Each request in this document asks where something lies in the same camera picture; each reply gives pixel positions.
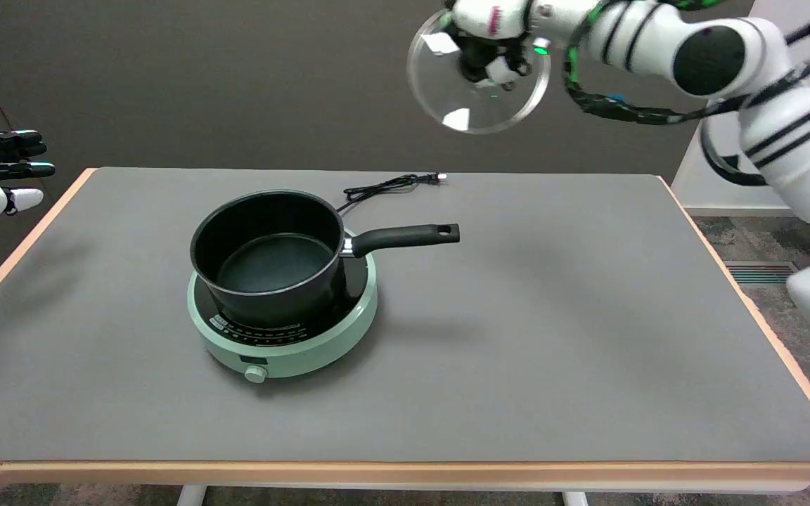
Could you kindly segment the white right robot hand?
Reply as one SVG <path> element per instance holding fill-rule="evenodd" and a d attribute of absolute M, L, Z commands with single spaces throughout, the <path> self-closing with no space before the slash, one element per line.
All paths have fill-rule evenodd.
<path fill-rule="evenodd" d="M 553 18 L 551 1 L 444 1 L 441 29 L 459 49 L 456 69 L 472 92 L 510 92 L 530 77 L 546 93 L 551 68 L 534 67 L 534 31 Z"/>

